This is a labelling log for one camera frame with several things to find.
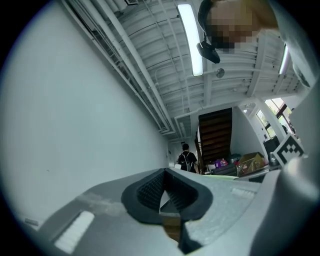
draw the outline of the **fluorescent light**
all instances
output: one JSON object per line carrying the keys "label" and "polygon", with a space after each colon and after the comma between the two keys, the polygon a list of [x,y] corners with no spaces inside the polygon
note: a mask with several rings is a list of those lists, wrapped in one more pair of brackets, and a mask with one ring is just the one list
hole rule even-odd
{"label": "fluorescent light", "polygon": [[187,137],[186,136],[186,129],[185,129],[185,126],[182,122],[180,123],[180,127],[181,127],[181,133],[182,133],[181,135],[186,138]]}
{"label": "fluorescent light", "polygon": [[280,71],[279,74],[281,75],[284,70],[287,68],[289,63],[289,52],[288,52],[288,47],[287,45],[284,46],[284,53],[283,53],[283,57],[282,57],[282,63],[280,66]]}
{"label": "fluorescent light", "polygon": [[202,57],[197,49],[197,43],[200,42],[197,23],[194,12],[190,4],[178,4],[178,11],[182,19],[184,31],[189,45],[192,74],[194,77],[202,76],[204,73],[202,67]]}

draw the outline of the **box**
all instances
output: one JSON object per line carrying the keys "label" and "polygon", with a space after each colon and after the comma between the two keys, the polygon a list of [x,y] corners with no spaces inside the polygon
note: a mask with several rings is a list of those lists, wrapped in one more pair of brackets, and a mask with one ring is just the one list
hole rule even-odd
{"label": "box", "polygon": [[259,152],[243,155],[238,164],[238,176],[244,176],[265,166],[265,159]]}

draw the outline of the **window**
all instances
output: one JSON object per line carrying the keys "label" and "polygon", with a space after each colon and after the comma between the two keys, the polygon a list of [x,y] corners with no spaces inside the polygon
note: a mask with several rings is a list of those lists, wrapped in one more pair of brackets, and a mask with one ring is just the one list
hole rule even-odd
{"label": "window", "polygon": [[268,129],[266,129],[266,131],[268,132],[270,138],[272,139],[274,136],[276,136],[276,133],[274,131],[274,129],[270,126]]}
{"label": "window", "polygon": [[[275,114],[276,118],[279,120],[280,124],[282,125],[286,133],[294,134],[294,128],[290,123],[290,115],[292,112],[284,103],[284,101],[281,98],[273,98],[273,99],[267,99],[265,103],[268,105],[271,111]],[[274,129],[271,127],[271,125],[267,121],[262,111],[259,110],[259,112],[256,115],[258,116],[261,123],[265,127],[270,138],[273,138],[274,136],[276,136]]]}
{"label": "window", "polygon": [[269,124],[264,113],[262,113],[261,110],[259,110],[259,112],[256,115],[258,116],[264,127],[266,127]]}

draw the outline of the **black shirt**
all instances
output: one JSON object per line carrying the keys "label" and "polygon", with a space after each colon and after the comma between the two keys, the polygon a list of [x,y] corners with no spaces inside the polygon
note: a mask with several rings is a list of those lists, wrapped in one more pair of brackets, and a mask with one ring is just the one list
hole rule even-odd
{"label": "black shirt", "polygon": [[[190,172],[191,173],[196,173],[196,169],[195,169],[195,162],[198,161],[195,154],[194,153],[191,153],[189,151],[183,151],[182,153],[185,158],[188,159],[190,165],[191,165],[191,170]],[[179,158],[178,158],[178,164],[181,165],[181,170],[184,170],[186,171],[187,170],[187,165],[186,164],[182,164],[183,162],[185,162],[185,158],[180,155]]]}

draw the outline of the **staircase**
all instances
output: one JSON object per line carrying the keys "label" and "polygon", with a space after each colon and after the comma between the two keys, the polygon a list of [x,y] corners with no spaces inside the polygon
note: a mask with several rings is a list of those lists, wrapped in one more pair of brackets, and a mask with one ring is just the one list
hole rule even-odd
{"label": "staircase", "polygon": [[230,154],[232,108],[199,116],[200,144],[204,165]]}

